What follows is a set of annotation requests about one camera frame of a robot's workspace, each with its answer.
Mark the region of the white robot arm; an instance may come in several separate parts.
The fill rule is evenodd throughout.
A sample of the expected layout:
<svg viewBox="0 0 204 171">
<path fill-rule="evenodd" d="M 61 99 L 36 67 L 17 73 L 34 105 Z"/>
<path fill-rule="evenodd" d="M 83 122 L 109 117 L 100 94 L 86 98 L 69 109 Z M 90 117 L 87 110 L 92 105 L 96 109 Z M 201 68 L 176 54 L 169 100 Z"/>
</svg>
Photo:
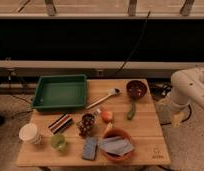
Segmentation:
<svg viewBox="0 0 204 171">
<path fill-rule="evenodd" d="M 170 124 L 179 127 L 183 110 L 195 102 L 204 110 L 204 68 L 194 67 L 176 71 L 171 76 L 171 91 L 158 101 L 160 112 L 171 117 Z"/>
</svg>

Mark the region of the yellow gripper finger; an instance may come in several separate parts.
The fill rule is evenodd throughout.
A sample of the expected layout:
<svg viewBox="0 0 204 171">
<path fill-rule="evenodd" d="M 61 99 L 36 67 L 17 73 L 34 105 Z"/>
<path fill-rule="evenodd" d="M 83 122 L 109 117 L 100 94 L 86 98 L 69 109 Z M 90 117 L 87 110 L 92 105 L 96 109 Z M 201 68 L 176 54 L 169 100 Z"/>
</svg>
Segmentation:
<svg viewBox="0 0 204 171">
<path fill-rule="evenodd" d="M 179 112 L 177 114 L 174 114 L 172 116 L 172 126 L 175 128 L 179 127 L 182 123 L 183 118 L 184 118 L 183 112 Z"/>
</svg>

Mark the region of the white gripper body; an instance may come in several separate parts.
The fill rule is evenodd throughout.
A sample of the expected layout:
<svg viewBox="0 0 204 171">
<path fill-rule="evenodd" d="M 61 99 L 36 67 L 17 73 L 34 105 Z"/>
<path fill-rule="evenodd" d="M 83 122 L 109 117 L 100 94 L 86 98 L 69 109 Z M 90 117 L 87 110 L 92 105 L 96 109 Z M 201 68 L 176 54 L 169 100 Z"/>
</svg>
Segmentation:
<svg viewBox="0 0 204 171">
<path fill-rule="evenodd" d="M 170 117 L 170 124 L 172 124 L 172 116 L 179 112 L 184 113 L 184 118 L 182 122 L 186 120 L 184 110 L 187 108 L 188 104 L 177 104 L 173 102 L 170 98 L 163 98 L 158 101 L 158 111 L 160 114 L 166 114 Z"/>
</svg>

